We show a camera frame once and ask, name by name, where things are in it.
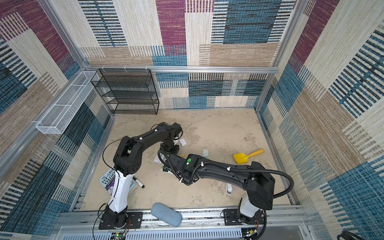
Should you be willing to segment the white battery cover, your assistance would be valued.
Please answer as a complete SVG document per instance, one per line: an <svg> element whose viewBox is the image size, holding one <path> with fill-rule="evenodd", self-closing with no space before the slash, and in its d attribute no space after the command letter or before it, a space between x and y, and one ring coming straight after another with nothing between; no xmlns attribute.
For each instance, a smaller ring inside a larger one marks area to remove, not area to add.
<svg viewBox="0 0 384 240"><path fill-rule="evenodd" d="M185 139L180 139L179 140L180 144L184 147L187 145L187 141Z"/></svg>

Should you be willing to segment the white remote control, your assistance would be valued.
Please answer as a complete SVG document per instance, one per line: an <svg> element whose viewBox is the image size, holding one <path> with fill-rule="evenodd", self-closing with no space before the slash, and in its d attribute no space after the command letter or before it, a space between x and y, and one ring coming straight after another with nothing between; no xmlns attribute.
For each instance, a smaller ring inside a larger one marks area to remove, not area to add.
<svg viewBox="0 0 384 240"><path fill-rule="evenodd" d="M154 162L157 163L157 164L161 164L162 163L162 159L159 158L159 155L155 156Z"/></svg>

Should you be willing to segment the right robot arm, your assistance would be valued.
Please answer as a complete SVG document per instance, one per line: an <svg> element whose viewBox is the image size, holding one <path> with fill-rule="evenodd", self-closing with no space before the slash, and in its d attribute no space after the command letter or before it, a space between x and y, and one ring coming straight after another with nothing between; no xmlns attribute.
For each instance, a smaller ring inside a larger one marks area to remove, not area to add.
<svg viewBox="0 0 384 240"><path fill-rule="evenodd" d="M163 150L158 151L158 157L179 182L187 186L200 179L213 179L246 191L247 196L241 199L237 211L237 221L240 224L250 224L255 220L255 215L259 211L265 218L266 211L273 208L274 199L287 195L295 184L290 175L277 170L265 169L258 162L252 162L250 166L227 165L194 154L190 154L184 159ZM273 175L286 178L289 186L285 190L275 193L276 180Z"/></svg>

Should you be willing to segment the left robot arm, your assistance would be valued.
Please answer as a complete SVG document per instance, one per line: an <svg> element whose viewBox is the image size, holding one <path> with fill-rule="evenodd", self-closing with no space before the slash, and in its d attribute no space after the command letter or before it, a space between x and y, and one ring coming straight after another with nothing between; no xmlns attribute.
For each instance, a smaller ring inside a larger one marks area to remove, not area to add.
<svg viewBox="0 0 384 240"><path fill-rule="evenodd" d="M142 165L144 151L157 143L162 143L163 155L166 151L176 154L179 148L174 141L182 135L182 132L181 125L177 123L169 125L163 122L144 134L132 138L125 136L120 140L113 158L115 185L111 200L101 215L99 230L128 227L130 222L127 215L128 194L134 175Z"/></svg>

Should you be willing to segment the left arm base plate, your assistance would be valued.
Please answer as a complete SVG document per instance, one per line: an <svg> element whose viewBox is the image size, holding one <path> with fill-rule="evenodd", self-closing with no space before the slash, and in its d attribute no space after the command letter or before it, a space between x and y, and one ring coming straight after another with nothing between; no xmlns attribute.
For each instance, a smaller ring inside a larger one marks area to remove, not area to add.
<svg viewBox="0 0 384 240"><path fill-rule="evenodd" d="M107 212L102 216L99 230L139 229L142 224L143 212Z"/></svg>

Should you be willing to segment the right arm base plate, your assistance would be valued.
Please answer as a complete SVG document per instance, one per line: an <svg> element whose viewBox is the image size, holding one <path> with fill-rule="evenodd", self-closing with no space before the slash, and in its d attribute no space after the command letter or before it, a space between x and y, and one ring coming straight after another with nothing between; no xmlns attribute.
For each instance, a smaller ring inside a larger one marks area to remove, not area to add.
<svg viewBox="0 0 384 240"><path fill-rule="evenodd" d="M259 210L253 217L241 215L237 209L224 209L221 213L226 226L235 225L263 225L265 223L266 213Z"/></svg>

